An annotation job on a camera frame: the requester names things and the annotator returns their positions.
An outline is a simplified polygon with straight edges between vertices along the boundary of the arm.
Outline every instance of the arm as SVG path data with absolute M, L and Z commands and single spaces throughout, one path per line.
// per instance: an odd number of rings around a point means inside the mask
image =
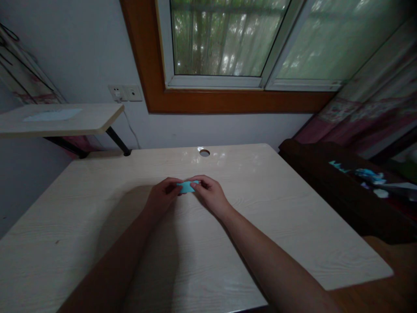
M 127 293 L 151 230 L 168 210 L 182 183 L 167 178 L 155 185 L 145 208 L 82 280 L 58 312 L 117 312 Z
M 297 261 L 227 201 L 220 184 L 198 175 L 189 180 L 223 222 L 262 290 L 280 312 L 340 312 L 328 293 Z

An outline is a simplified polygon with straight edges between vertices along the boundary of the electrical socket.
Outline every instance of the electrical socket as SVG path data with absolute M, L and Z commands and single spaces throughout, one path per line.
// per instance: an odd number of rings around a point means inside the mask
M 129 101 L 142 101 L 142 95 L 138 85 L 124 85 L 125 94 Z
M 118 97 L 116 96 L 116 92 L 120 92 L 120 96 L 122 97 L 120 101 L 127 101 L 128 98 L 126 97 L 125 90 L 123 85 L 109 85 L 110 93 L 112 94 L 113 100 L 117 101 Z

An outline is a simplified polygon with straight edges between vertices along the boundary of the table leg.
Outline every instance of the table leg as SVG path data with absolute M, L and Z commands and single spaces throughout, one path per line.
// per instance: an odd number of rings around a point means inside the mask
M 124 142 L 120 139 L 120 137 L 116 134 L 113 128 L 109 127 L 106 130 L 106 133 L 110 136 L 111 139 L 119 146 L 120 149 L 124 152 L 123 155 L 125 157 L 129 156 L 132 150 L 129 150 L 128 147 L 124 144 Z
M 69 143 L 61 137 L 44 137 L 46 140 L 53 142 L 54 144 L 76 154 L 80 159 L 84 159 L 88 156 L 89 152 L 81 150 L 79 147 L 74 146 L 72 143 Z

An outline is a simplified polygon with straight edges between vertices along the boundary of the white desk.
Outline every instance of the white desk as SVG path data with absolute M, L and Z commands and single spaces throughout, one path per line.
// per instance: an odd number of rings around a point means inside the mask
M 0 241 L 0 311 L 55 312 L 167 176 L 206 174 L 230 203 L 327 289 L 390 267 L 267 144 L 109 152 L 73 161 Z M 231 312 L 266 301 L 195 194 L 150 238 L 126 312 Z
M 110 126 L 124 109 L 119 103 L 28 104 L 0 115 L 0 139 L 44 137 L 83 159 L 88 153 L 61 136 L 107 133 L 128 156 L 130 150 Z

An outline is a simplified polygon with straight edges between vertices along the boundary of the glass pane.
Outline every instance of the glass pane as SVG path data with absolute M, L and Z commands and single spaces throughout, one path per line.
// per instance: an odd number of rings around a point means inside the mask
M 347 80 L 405 21 L 402 0 L 316 0 L 277 78 Z
M 290 0 L 171 0 L 176 75 L 260 76 Z

